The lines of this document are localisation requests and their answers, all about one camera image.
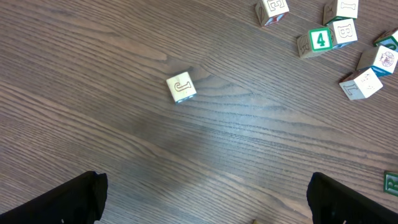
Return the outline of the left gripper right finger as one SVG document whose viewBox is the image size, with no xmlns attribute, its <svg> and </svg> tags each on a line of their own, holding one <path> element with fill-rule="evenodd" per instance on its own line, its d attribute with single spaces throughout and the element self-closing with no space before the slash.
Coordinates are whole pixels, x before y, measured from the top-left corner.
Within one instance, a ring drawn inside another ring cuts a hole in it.
<svg viewBox="0 0 398 224">
<path fill-rule="evenodd" d="M 314 224 L 397 224 L 397 213 L 315 172 L 308 184 L 307 202 Z"/>
</svg>

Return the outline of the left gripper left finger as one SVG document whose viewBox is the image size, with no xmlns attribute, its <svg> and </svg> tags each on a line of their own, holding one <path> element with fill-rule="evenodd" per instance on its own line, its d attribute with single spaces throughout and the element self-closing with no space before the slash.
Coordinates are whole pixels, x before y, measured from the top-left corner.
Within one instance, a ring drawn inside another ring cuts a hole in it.
<svg viewBox="0 0 398 224">
<path fill-rule="evenodd" d="M 93 224 L 101 220 L 107 191 L 107 175 L 88 171 L 1 214 L 1 224 Z"/>
</svg>

